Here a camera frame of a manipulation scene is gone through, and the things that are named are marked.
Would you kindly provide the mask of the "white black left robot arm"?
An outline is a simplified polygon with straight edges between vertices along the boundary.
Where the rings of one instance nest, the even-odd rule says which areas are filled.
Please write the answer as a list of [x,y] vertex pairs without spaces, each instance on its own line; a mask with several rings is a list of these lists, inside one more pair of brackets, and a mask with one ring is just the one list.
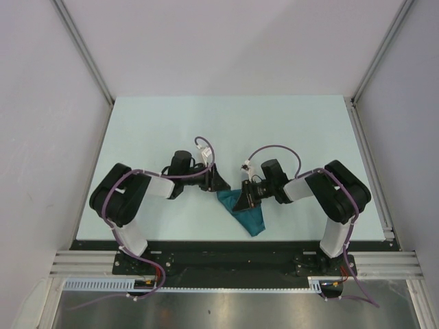
[[129,255],[127,264],[135,273],[145,273],[152,265],[151,256],[144,252],[147,240],[136,220],[147,197],[175,199],[186,186],[198,186],[206,192],[230,190],[216,164],[207,161],[210,155],[208,147],[202,149],[203,161],[197,163],[190,152],[178,150],[159,175],[117,163],[92,192],[89,206],[110,227],[119,249]]

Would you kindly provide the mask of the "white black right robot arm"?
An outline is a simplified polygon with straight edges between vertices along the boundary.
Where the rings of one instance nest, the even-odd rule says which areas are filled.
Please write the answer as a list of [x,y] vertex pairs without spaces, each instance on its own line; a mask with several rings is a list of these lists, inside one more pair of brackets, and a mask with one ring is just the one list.
[[233,212],[253,210],[263,199],[273,197],[279,204],[290,204],[313,197],[327,216],[320,241],[316,266],[324,275],[332,275],[347,259],[353,226],[372,196],[368,187],[339,160],[317,168],[300,178],[289,179],[277,159],[263,162],[265,176],[260,182],[241,183],[241,193]]

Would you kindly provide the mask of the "teal cloth napkin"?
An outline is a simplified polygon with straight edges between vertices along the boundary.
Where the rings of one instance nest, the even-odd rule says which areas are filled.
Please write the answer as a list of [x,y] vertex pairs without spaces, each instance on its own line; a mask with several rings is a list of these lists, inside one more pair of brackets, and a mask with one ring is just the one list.
[[237,203],[241,191],[239,189],[216,192],[217,200],[225,209],[239,222],[239,224],[251,236],[257,236],[265,230],[263,212],[261,206],[250,210],[234,211],[233,207]]

